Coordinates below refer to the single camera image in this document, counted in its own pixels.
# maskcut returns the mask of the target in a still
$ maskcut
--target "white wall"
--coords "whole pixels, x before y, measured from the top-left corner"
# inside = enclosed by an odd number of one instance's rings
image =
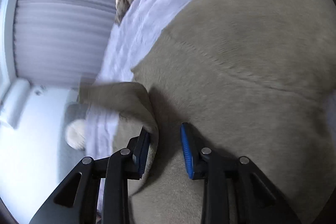
[[[0,196],[19,224],[28,224],[58,185],[57,145],[65,107],[77,93],[33,88],[17,130],[0,127]]]

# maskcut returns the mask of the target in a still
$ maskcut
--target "beige blanket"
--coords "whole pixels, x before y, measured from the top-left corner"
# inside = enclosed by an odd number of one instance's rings
[[[198,224],[203,182],[189,180],[179,138],[191,122],[219,151],[251,158],[311,223],[336,185],[323,102],[336,87],[332,0],[194,0],[134,69],[160,141],[132,195],[137,224]],[[120,120],[113,146],[134,136]]]
[[[82,85],[79,91],[79,101],[119,113],[119,131],[127,134],[118,134],[115,137],[121,148],[114,147],[114,152],[127,147],[131,138],[139,136],[142,127],[150,133],[145,173],[139,181],[131,180],[128,183],[128,193],[133,195],[147,180],[159,141],[158,127],[146,89],[143,85],[133,82],[97,86]]]

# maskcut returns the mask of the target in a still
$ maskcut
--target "blue gripper pad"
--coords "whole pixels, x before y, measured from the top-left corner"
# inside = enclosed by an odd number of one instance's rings
[[[180,133],[181,133],[181,143],[183,149],[185,168],[189,178],[193,179],[194,178],[193,155],[189,146],[188,136],[183,124],[181,125]]]
[[[149,136],[149,133],[146,132],[146,135],[145,135],[144,141],[143,141],[143,146],[142,146],[142,149],[141,149],[141,152],[140,152],[140,157],[139,157],[138,173],[141,177],[145,172],[147,155],[148,155],[148,150],[149,150],[149,143],[150,143],[150,136]]]

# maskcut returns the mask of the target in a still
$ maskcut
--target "crumpled sheet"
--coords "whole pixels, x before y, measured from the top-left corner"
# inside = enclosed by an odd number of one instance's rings
[[[191,0],[134,0],[120,26],[114,25],[97,83],[131,81],[135,67],[151,50],[161,31]],[[112,154],[118,114],[92,107],[87,115],[86,153],[94,159]],[[104,180],[98,210],[102,208]]]

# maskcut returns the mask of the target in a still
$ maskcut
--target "fluffy white pompom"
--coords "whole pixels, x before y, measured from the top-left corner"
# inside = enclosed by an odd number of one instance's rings
[[[73,149],[83,150],[85,148],[85,120],[78,119],[71,122],[66,128],[65,139]]]

